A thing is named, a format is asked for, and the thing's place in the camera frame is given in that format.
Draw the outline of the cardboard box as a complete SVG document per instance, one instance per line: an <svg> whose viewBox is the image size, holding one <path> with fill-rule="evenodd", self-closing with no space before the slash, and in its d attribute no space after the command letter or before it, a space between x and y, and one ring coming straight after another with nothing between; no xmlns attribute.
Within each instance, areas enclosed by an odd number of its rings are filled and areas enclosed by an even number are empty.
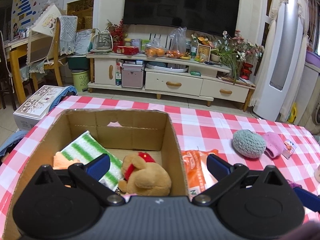
<svg viewBox="0 0 320 240"><path fill-rule="evenodd" d="M131 154L145 152L161 165L171 179L171 196L188 195L180 147L168 113L132 109L75 109L64 110L47 128L42 119L18 144L26 151L31 142L35 146L19 168L17 183L9 204L3 239L18 239L19 232L12 217L14 204L41 165L53 165L60 152L68 161L87 164L102 154L110 157L110 169L102 181L112 190L116 186L108 178L118 181L123 159Z"/></svg>

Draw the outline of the brown plush bear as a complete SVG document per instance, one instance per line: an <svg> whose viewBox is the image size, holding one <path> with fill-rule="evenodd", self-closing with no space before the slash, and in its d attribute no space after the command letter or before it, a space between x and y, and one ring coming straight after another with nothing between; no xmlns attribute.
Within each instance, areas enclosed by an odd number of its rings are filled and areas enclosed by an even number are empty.
<svg viewBox="0 0 320 240"><path fill-rule="evenodd" d="M125 156L121 173L124 179L118 188L126 194L140 196L168 196L172 182L167 171L146 152Z"/></svg>

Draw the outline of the pink knitted hat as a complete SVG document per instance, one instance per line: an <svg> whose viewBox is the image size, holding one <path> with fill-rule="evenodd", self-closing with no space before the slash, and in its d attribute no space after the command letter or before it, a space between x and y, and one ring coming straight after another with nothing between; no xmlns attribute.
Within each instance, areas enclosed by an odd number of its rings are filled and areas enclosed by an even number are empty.
<svg viewBox="0 0 320 240"><path fill-rule="evenodd" d="M284 142L277 133L267 132L263 134L262 137L266 143L265 154L269 158L277 158L285 150Z"/></svg>

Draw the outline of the grey-green crocheted ball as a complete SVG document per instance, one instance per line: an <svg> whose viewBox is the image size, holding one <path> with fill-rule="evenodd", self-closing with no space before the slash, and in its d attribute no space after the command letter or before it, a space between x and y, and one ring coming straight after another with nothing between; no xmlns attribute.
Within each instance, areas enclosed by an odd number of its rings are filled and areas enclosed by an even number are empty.
<svg viewBox="0 0 320 240"><path fill-rule="evenodd" d="M250 130L243 129L233 134L232 145L234 150L249 159L258 159L266 150L264 138Z"/></svg>

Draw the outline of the peach knitted doll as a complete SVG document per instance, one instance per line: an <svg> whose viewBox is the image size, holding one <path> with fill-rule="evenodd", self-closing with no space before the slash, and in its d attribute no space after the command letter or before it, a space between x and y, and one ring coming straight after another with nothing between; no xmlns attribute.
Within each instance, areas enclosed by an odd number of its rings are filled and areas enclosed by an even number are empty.
<svg viewBox="0 0 320 240"><path fill-rule="evenodd" d="M65 170L75 163L80 163L80 160L70 157L69 155L64 154L63 152L56 152L56 154L53 156L54 170Z"/></svg>

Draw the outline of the purple magenta knitted ball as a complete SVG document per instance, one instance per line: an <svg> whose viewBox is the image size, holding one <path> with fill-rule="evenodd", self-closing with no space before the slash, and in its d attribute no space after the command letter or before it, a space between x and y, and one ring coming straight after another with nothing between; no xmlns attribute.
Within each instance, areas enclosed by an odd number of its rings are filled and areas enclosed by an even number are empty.
<svg viewBox="0 0 320 240"><path fill-rule="evenodd" d="M290 181L290 180L287 180L287 182L288 182L288 184L290 185L290 187L291 187L292 189L295 189L295 188L300 188L300 189L302 189L302 188L303 188L302 185L297 184L297 183L295 183L295 182L292 182L292 181Z"/></svg>

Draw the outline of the red white checkered tablecloth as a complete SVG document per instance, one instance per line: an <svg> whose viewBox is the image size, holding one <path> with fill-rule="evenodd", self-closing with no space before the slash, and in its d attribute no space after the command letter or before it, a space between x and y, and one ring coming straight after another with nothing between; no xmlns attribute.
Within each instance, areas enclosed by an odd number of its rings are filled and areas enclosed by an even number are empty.
<svg viewBox="0 0 320 240"><path fill-rule="evenodd" d="M314 176L314 171L319 167L319 144L304 127L203 109L195 110L88 96L69 96L36 124L1 165L1 232L5 229L5 221L17 181L31 154L55 118L63 110L73 108L128 108L167 112L173 122L182 150L198 149L209 152L217 149L219 155L229 163L243 163L253 170L266 165L274 165L280 169L286 179L302 185L304 189L316 195L319 194L319 182ZM259 134L277 133L282 139L294 143L296 146L294 154L290 159L284 157L270 159L265 155L259 160L242 159L234 152L231 145L233 133L241 129L249 129Z"/></svg>

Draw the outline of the green microfibre cleaning cloth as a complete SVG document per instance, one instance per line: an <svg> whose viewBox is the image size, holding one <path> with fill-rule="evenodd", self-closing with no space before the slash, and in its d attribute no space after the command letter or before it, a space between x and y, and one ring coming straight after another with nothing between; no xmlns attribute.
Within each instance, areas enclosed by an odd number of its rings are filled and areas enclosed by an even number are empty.
<svg viewBox="0 0 320 240"><path fill-rule="evenodd" d="M103 146L91 136L89 131L82 133L82 135L73 140L61 152L79 159L83 164L93 161L102 154L107 154L110 158L110 168L99 181L113 191L118 188L119 181L124 178L120 170L123 162L103 148Z"/></svg>

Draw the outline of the green potted plant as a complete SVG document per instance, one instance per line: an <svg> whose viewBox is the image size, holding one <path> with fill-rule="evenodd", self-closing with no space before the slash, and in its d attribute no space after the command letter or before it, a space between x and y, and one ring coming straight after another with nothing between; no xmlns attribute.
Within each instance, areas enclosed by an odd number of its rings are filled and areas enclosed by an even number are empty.
<svg viewBox="0 0 320 240"><path fill-rule="evenodd" d="M241 69L238 53L228 46L224 46L223 44L211 49L211 53L219 56L220 62L231 70L230 77L235 83L240 76Z"/></svg>

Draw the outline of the blue cloth chair cover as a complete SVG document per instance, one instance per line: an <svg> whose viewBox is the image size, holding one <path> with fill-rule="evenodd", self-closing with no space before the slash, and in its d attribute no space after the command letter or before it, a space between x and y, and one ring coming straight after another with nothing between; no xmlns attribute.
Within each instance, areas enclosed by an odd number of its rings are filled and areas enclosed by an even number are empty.
<svg viewBox="0 0 320 240"><path fill-rule="evenodd" d="M65 90L61 92L57 98L53 101L49 108L49 112L53 110L66 96L77 95L78 92L74 86L67 86ZM1 145L1 157L5 156L7 153L13 150L13 148L23 139L23 137L29 131L19 130L15 132L13 135L8 137L8 139Z"/></svg>

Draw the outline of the red gift box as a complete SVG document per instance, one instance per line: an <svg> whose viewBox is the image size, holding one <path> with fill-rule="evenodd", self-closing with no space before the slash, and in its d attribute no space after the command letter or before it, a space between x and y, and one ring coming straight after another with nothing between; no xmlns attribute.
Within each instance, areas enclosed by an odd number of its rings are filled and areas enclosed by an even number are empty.
<svg viewBox="0 0 320 240"><path fill-rule="evenodd" d="M134 46L117 46L116 53L123 55L136 55L139 53L139 48Z"/></svg>

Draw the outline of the bag of oranges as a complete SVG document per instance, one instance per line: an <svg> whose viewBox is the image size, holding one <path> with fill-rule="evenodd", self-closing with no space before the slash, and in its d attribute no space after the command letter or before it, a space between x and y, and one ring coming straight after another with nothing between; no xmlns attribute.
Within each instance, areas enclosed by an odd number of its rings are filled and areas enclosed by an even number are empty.
<svg viewBox="0 0 320 240"><path fill-rule="evenodd" d="M160 44L159 38L154 38L145 45L145 54L147 57L163 57L166 49Z"/></svg>

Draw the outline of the white standing air conditioner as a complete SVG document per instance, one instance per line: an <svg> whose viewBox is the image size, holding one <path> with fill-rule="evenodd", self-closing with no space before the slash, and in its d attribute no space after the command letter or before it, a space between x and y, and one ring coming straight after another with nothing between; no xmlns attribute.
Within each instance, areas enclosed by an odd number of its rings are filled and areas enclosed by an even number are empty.
<svg viewBox="0 0 320 240"><path fill-rule="evenodd" d="M297 96L308 46L308 0L272 0L271 19L256 90L250 101L259 117L286 121Z"/></svg>

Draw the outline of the cream TV cabinet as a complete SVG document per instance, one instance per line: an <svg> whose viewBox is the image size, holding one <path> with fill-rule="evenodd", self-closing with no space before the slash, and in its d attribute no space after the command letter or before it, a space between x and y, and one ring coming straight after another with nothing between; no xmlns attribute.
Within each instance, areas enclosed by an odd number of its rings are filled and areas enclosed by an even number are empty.
<svg viewBox="0 0 320 240"><path fill-rule="evenodd" d="M179 96L206 101L210 106L215 99L242 103L247 109L255 91L250 81L236 81L229 77L231 70L218 63L199 63L194 60L147 57L143 54L92 53L90 60L89 90L108 89L139 93ZM126 88L121 85L124 63L144 66L144 86Z"/></svg>

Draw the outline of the pink storage box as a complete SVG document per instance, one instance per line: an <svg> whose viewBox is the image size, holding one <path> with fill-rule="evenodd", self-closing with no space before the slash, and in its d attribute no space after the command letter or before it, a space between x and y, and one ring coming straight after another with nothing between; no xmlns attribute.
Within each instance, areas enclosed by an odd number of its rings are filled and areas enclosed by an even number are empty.
<svg viewBox="0 0 320 240"><path fill-rule="evenodd" d="M126 88L139 88L144 86L144 66L124 63L121 68L121 85Z"/></svg>

